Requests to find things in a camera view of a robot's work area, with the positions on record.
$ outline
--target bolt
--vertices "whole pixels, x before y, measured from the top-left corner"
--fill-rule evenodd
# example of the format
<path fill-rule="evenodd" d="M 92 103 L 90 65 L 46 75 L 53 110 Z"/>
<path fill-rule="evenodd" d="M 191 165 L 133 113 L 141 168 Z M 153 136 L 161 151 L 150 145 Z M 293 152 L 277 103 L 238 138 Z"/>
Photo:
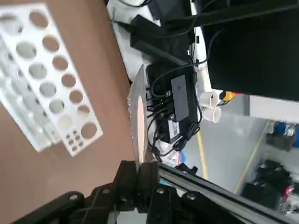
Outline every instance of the bolt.
<path fill-rule="evenodd" d="M 74 201 L 74 200 L 76 200 L 78 198 L 78 195 L 71 195 L 70 197 L 69 197 L 69 199 L 71 200 L 71 201 Z"/>
<path fill-rule="evenodd" d="M 103 194 L 108 194 L 109 192 L 110 192 L 110 190 L 107 188 L 103 190 Z"/>
<path fill-rule="evenodd" d="M 171 96 L 171 91 L 168 90 L 165 94 L 166 94 L 167 97 L 170 97 Z"/>
<path fill-rule="evenodd" d="M 164 189 L 163 189 L 163 188 L 158 188 L 158 189 L 157 189 L 157 192 L 158 192 L 159 194 L 164 194 Z"/>
<path fill-rule="evenodd" d="M 174 114 L 169 116 L 169 120 L 174 120 Z"/>
<path fill-rule="evenodd" d="M 194 194 L 188 194 L 187 198 L 189 198 L 190 200 L 195 200 L 196 196 Z"/>

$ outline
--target brown table surface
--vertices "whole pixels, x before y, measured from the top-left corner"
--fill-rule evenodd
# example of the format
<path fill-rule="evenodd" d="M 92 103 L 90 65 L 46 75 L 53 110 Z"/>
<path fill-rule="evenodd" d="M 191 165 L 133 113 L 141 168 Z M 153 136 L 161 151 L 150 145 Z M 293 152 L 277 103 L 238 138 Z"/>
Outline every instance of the brown table surface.
<path fill-rule="evenodd" d="M 33 2 L 1 0 L 1 5 Z M 46 0 L 104 135 L 75 157 L 63 144 L 37 153 L 0 107 L 0 223 L 12 222 L 70 190 L 88 195 L 133 160 L 129 84 L 104 3 Z"/>

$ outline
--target label sticker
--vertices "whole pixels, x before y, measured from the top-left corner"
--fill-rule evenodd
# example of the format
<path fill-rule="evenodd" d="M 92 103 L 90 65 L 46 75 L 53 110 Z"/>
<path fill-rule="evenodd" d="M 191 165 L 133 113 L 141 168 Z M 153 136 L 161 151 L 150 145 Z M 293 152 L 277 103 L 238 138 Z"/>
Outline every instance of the label sticker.
<path fill-rule="evenodd" d="M 161 157 L 162 163 L 170 166 L 170 167 L 175 167 L 178 165 L 178 158 L 179 158 L 179 152 L 177 151 L 172 151 L 165 157 Z"/>
<path fill-rule="evenodd" d="M 173 122 L 172 120 L 168 121 L 169 136 L 170 139 L 173 139 L 179 134 L 179 124 L 178 122 Z"/>

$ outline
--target yellow floor line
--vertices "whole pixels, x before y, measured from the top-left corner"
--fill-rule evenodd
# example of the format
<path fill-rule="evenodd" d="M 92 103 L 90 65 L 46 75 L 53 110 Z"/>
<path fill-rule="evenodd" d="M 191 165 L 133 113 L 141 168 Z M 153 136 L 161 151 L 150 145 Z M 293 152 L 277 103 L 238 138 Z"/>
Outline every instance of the yellow floor line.
<path fill-rule="evenodd" d="M 263 132 L 262 132 L 260 138 L 258 139 L 258 141 L 257 141 L 257 143 L 256 143 L 255 148 L 253 149 L 253 152 L 252 152 L 252 154 L 251 154 L 251 157 L 250 157 L 250 159 L 249 159 L 249 161 L 248 161 L 248 163 L 247 163 L 247 165 L 246 165 L 246 167 L 245 167 L 245 169 L 244 169 L 244 171 L 243 171 L 243 173 L 242 173 L 242 176 L 241 176 L 241 178 L 240 178 L 240 180 L 239 180 L 239 182 L 238 182 L 238 184 L 237 184 L 235 190 L 234 190 L 234 193 L 235 193 L 235 194 L 238 193 L 238 190 L 239 190 L 241 184 L 242 184 L 243 181 L 244 181 L 245 175 L 247 174 L 248 169 L 249 169 L 249 167 L 250 167 L 250 165 L 251 165 L 251 163 L 252 163 L 252 160 L 253 160 L 253 158 L 255 157 L 256 153 L 257 153 L 258 147 L 259 147 L 260 144 L 261 144 L 261 141 L 262 141 L 263 136 L 264 136 L 264 134 L 265 134 L 265 132 L 266 132 L 266 130 L 267 130 L 268 125 L 269 125 L 269 121 L 267 122 L 265 128 L 263 129 Z"/>
<path fill-rule="evenodd" d="M 198 141 L 198 146 L 199 146 L 199 154 L 200 154 L 200 160 L 201 160 L 203 177 L 206 180 L 208 180 L 209 177 L 208 177 L 207 168 L 206 168 L 205 151 L 204 151 L 204 146 L 202 144 L 202 139 L 201 139 L 200 131 L 197 132 L 197 141 Z"/>

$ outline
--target wire bundle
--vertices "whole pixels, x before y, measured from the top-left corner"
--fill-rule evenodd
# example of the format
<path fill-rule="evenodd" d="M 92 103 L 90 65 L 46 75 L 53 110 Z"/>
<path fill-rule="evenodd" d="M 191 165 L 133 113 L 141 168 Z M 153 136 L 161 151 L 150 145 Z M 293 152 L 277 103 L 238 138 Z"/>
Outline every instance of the wire bundle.
<path fill-rule="evenodd" d="M 210 43 L 209 43 L 209 46 L 208 46 L 208 51 L 207 51 L 207 56 L 206 56 L 206 59 L 201 61 L 201 62 L 195 62 L 195 63 L 191 63 L 191 64 L 186 64 L 186 65 L 182 65 L 180 67 L 177 67 L 177 68 L 174 68 L 166 73 L 163 73 L 162 75 L 158 76 L 154 81 L 153 83 L 151 84 L 150 88 L 149 88 L 149 91 L 152 95 L 152 99 L 161 99 L 161 103 L 155 105 L 155 106 L 152 106 L 152 107 L 148 107 L 148 110 L 151 110 L 153 108 L 156 108 L 156 107 L 159 107 L 161 105 L 167 105 L 167 99 L 169 98 L 166 94 L 164 95 L 158 95 L 154 92 L 154 87 L 156 85 L 156 83 L 161 79 L 163 78 L 164 76 L 167 76 L 177 70 L 180 70 L 180 69 L 183 69 L 183 68 L 187 68 L 187 67 L 192 67 L 192 66 L 198 66 L 200 64 L 203 64 L 205 62 L 208 61 L 209 57 L 210 57 L 210 52 L 211 52 L 211 47 L 212 47 L 212 44 L 215 40 L 215 38 L 220 34 L 221 31 L 218 31 L 214 34 L 214 36 L 212 37 Z M 187 133 L 184 135 L 184 136 L 181 136 L 179 139 L 177 139 L 175 141 L 175 143 L 173 144 L 172 146 L 172 149 L 170 151 L 168 151 L 167 153 L 164 153 L 164 154 L 161 154 L 160 151 L 158 150 L 158 148 L 156 147 L 156 141 L 158 139 L 161 138 L 161 136 L 158 135 L 158 130 L 160 128 L 161 125 L 157 126 L 156 129 L 155 129 L 155 133 L 154 133 L 154 137 L 153 137 L 153 144 L 150 143 L 150 141 L 148 140 L 148 143 L 149 143 L 149 146 L 151 146 L 151 149 L 152 149 L 152 152 L 153 154 L 155 155 L 156 159 L 158 161 L 162 161 L 161 157 L 164 157 L 164 156 L 167 156 L 169 155 L 173 150 L 175 151 L 182 151 L 185 147 L 185 145 L 187 144 L 187 142 L 191 139 L 192 136 L 194 136 L 199 130 L 200 130 L 200 123 L 202 121 L 202 112 L 201 112 L 201 109 L 200 109 L 200 106 L 199 106 L 199 103 L 198 103 L 198 100 L 197 100 L 197 96 L 196 96 L 196 90 L 194 89 L 194 97 L 195 97 L 195 101 L 196 101 L 196 105 L 197 105 L 197 108 L 199 110 L 199 113 L 200 113 L 200 119 L 198 122 L 196 123 L 193 123 L 190 125 L 190 128 L 189 130 L 187 131 Z M 153 115 L 153 119 L 152 121 L 149 123 L 149 126 L 148 126 L 148 132 L 149 132 L 149 129 L 151 127 L 151 125 L 153 124 L 153 122 L 158 118 L 159 116 L 159 113 L 164 111 L 164 110 L 167 110 L 166 107 L 164 108 L 161 108 L 159 111 L 157 112 L 154 112 L 152 113 Z"/>

